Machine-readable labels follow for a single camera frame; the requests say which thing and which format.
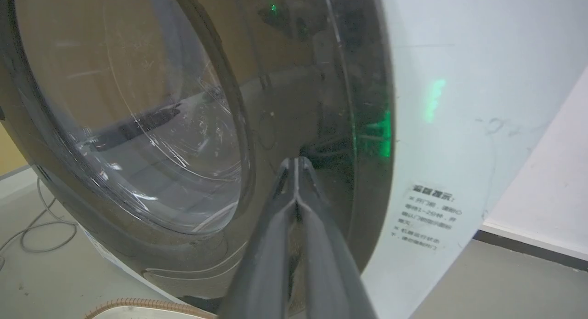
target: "cable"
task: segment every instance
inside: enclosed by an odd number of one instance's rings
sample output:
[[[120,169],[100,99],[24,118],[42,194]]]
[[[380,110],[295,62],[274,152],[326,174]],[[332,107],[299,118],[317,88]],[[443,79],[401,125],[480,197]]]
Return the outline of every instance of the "cable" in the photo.
[[[35,219],[33,219],[31,221],[31,223],[29,223],[29,225],[25,229],[15,233],[11,237],[9,237],[8,240],[6,240],[6,242],[4,242],[4,244],[2,244],[2,246],[0,246],[0,252],[2,252],[2,250],[10,243],[10,241],[15,239],[19,235],[21,236],[21,249],[23,249],[25,252],[40,253],[40,252],[53,251],[53,250],[59,249],[62,246],[66,245],[69,241],[72,240],[72,238],[75,237],[76,233],[78,232],[78,227],[77,227],[78,223],[77,222],[63,220],[63,219],[59,218],[58,216],[55,216],[55,214],[53,214],[53,212],[51,211],[51,206],[55,203],[55,198],[53,198],[53,200],[51,200],[51,202],[49,204],[47,204],[47,202],[45,202],[45,199],[43,198],[43,194],[40,192],[40,179],[39,178],[37,178],[36,185],[37,185],[37,194],[39,194],[39,199],[44,206],[43,211],[40,214],[38,214],[38,216],[36,216]],[[55,218],[56,221],[43,222],[43,223],[39,223],[39,224],[35,225],[35,223],[45,213],[49,213],[53,218]],[[54,225],[57,223],[63,223],[65,225],[70,225],[73,228],[73,233],[65,241],[61,242],[60,244],[58,244],[56,246],[53,246],[52,248],[48,248],[48,249],[31,249],[25,245],[25,235],[27,235],[27,233],[29,233],[29,231],[31,231],[32,229],[35,229],[37,227]],[[4,259],[4,257],[0,256],[0,271],[2,271],[2,268],[4,267],[4,262],[6,262],[6,260]]]

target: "door glass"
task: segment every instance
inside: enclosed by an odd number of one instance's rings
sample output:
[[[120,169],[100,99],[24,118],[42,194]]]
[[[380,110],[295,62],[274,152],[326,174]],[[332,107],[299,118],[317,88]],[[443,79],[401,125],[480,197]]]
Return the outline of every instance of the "door glass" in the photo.
[[[241,189],[233,115],[174,0],[16,0],[36,82],[87,182],[181,233],[224,227]]]

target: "gray floor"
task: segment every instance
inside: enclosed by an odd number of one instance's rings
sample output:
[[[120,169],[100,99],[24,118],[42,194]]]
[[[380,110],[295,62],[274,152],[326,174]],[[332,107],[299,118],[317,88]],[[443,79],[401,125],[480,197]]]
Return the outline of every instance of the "gray floor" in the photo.
[[[2,200],[0,241],[25,227],[40,208],[34,188]],[[65,214],[60,205],[55,211]],[[68,233],[65,225],[40,228],[27,244],[55,245]],[[13,242],[2,255],[3,318],[77,319],[114,298],[163,299],[103,260],[82,233],[53,252],[28,254]],[[472,241],[414,315],[433,318],[588,318],[588,273]]]

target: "front-loading washing machine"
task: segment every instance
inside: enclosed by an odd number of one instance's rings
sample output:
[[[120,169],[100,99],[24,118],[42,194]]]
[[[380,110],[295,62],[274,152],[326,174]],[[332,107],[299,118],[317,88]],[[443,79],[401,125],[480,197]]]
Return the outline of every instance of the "front-loading washing machine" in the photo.
[[[103,256],[212,312],[305,156],[376,312],[405,318],[586,67],[587,1],[0,0],[2,124]]]

